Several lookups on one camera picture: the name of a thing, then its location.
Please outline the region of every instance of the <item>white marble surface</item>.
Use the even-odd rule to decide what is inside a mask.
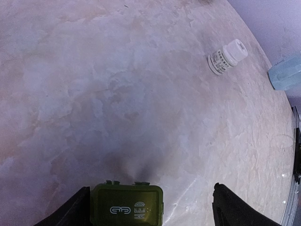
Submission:
[[[249,57],[214,75],[234,38]],[[1,225],[106,179],[161,186],[166,226],[214,225],[216,182],[280,222],[293,115],[225,0],[3,0],[0,65]]]

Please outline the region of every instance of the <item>bottle label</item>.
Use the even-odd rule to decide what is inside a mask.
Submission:
[[[220,49],[211,54],[210,59],[215,70],[217,70],[221,74],[227,71],[228,68],[232,67],[226,60],[223,52]]]

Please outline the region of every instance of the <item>blue plastic container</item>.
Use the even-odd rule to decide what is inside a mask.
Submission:
[[[301,53],[272,66],[269,70],[269,80],[276,90],[288,90],[301,83]]]

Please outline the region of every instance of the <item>green plastic case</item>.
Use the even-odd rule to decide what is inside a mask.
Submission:
[[[162,226],[163,191],[146,182],[107,181],[91,192],[93,226]]]

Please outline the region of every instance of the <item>black object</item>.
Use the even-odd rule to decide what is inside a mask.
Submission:
[[[34,226],[91,226],[90,187],[82,187],[57,211]]]
[[[246,204],[225,185],[214,186],[215,226],[281,226]]]
[[[295,181],[300,184],[301,178],[301,133],[299,128],[296,128],[296,145],[295,145],[295,159],[293,163],[293,175]]]

